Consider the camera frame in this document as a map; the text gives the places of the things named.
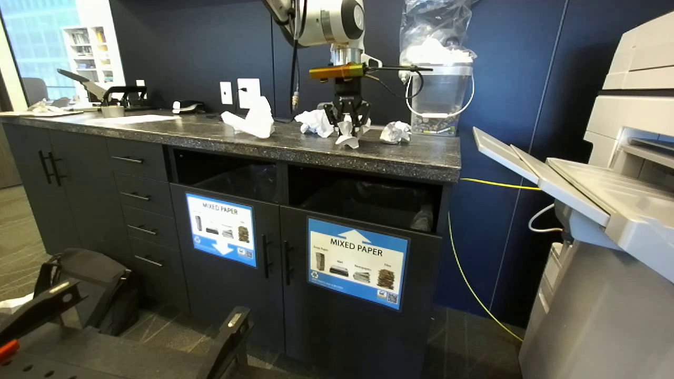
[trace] blue sign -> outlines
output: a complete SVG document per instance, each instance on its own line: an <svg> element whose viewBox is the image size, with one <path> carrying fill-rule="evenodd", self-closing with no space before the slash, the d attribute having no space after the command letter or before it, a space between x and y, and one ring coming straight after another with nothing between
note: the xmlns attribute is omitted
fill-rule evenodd
<svg viewBox="0 0 674 379"><path fill-rule="evenodd" d="M250 207L200 194L185 200L195 251L258 267Z"/></svg>
<svg viewBox="0 0 674 379"><path fill-rule="evenodd" d="M308 280L401 309L407 238L310 220Z"/></svg>

